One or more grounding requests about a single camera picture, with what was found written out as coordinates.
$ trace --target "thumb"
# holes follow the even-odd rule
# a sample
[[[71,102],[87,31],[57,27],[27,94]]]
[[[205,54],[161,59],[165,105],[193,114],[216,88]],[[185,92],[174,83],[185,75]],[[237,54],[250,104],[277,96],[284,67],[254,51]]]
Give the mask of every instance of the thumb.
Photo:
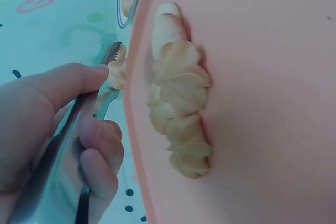
[[[42,74],[18,79],[47,98],[56,113],[78,95],[96,91],[107,80],[106,65],[94,68],[79,63],[66,64]]]

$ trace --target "fingernail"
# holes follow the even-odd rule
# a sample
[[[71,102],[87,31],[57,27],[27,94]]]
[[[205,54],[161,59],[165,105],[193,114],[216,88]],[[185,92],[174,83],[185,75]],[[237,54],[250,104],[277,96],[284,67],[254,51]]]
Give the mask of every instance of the fingernail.
[[[116,130],[113,125],[107,122],[101,122],[100,126],[102,127],[101,131],[99,132],[99,136],[107,141],[110,141],[111,138],[115,137]]]
[[[107,66],[105,64],[100,64],[100,65],[97,65],[94,67],[95,69],[97,70],[106,70],[107,69]]]

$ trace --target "pink tray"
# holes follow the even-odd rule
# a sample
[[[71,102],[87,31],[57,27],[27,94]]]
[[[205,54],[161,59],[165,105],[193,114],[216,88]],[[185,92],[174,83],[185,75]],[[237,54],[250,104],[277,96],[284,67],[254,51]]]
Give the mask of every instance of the pink tray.
[[[212,170],[196,181],[171,168],[168,142],[153,129],[146,107],[151,30],[165,2],[181,8],[213,79],[202,112],[214,147]],[[323,220],[335,217],[324,211],[324,196],[336,191],[335,3],[140,0],[123,97],[151,224],[330,223]]]

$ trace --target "finger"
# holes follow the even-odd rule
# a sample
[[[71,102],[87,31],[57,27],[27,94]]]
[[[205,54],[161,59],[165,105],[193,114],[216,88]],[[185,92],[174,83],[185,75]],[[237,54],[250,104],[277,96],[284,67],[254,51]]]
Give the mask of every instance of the finger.
[[[110,169],[115,173],[119,171],[124,148],[121,143],[121,130],[115,122],[86,118],[80,122],[79,138],[86,149],[98,150]]]
[[[79,63],[70,63],[48,72],[17,80],[46,97],[55,113],[78,95],[96,91],[106,81],[108,68],[98,65],[95,68]]]
[[[91,189],[89,223],[98,223],[118,190],[118,180],[95,149],[86,149],[81,157],[85,181]]]

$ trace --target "dark blue dot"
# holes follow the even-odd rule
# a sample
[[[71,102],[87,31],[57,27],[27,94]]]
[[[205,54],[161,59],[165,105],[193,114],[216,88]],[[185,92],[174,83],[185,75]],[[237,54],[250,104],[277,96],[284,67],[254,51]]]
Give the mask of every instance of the dark blue dot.
[[[132,189],[127,189],[127,190],[126,190],[126,195],[127,195],[127,196],[133,196],[133,194],[134,194],[134,192],[133,192]]]
[[[21,73],[17,70],[13,70],[12,74],[16,76],[16,78],[21,78]]]
[[[126,210],[126,212],[133,212],[133,207],[132,206],[126,206],[125,210]]]

